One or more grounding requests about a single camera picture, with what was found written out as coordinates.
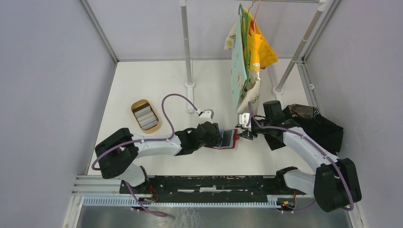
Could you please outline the red card holder wallet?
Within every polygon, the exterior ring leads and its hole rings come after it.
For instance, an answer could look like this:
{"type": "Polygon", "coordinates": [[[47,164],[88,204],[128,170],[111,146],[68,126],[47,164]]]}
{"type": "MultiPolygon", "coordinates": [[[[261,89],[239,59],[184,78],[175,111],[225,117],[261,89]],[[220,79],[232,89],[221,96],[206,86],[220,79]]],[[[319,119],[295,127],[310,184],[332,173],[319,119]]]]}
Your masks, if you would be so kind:
{"type": "Polygon", "coordinates": [[[238,130],[237,129],[230,129],[230,130],[219,130],[221,136],[221,143],[218,146],[212,145],[205,145],[204,147],[213,148],[216,150],[224,150],[224,149],[234,149],[236,146],[236,141],[240,138],[237,136],[238,130]]]}

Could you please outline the yellow oval card tray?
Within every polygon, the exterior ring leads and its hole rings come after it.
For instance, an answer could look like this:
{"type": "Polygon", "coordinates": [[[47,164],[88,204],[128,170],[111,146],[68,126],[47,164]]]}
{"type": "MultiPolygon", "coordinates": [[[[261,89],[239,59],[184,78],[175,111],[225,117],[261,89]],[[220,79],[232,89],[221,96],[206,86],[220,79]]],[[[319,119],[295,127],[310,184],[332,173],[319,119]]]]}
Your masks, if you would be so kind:
{"type": "Polygon", "coordinates": [[[160,118],[148,100],[134,102],[131,105],[131,112],[144,133],[151,134],[160,129],[160,118]]]}

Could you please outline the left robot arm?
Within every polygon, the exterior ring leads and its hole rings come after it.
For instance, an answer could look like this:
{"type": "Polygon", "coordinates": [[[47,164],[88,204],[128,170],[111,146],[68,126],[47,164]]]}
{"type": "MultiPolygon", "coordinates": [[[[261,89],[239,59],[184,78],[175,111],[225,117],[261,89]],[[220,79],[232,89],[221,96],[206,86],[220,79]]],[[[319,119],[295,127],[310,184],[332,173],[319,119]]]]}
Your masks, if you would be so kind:
{"type": "Polygon", "coordinates": [[[181,156],[192,154],[202,147],[216,147],[222,143],[218,125],[211,122],[196,128],[177,131],[170,136],[140,136],[121,128],[95,147],[96,160],[92,169],[101,171],[104,179],[118,178],[137,193],[149,189],[144,167],[134,164],[136,158],[156,155],[181,156]]]}

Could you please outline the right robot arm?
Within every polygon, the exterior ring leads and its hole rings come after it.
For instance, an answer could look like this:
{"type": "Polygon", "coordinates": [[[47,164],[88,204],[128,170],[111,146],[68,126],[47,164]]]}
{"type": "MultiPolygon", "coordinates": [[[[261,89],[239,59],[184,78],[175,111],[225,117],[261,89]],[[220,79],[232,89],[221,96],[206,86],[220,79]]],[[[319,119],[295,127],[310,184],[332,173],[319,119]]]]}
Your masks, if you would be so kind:
{"type": "Polygon", "coordinates": [[[342,129],[308,107],[308,117],[292,116],[280,101],[263,104],[264,116],[256,116],[251,104],[238,115],[240,137],[253,140],[263,135],[271,150],[289,147],[302,158],[314,174],[291,166],[276,172],[274,186],[286,194],[299,190],[315,198],[325,212],[336,209],[352,211],[362,199],[354,162],[336,155],[342,141],[342,129]]]}

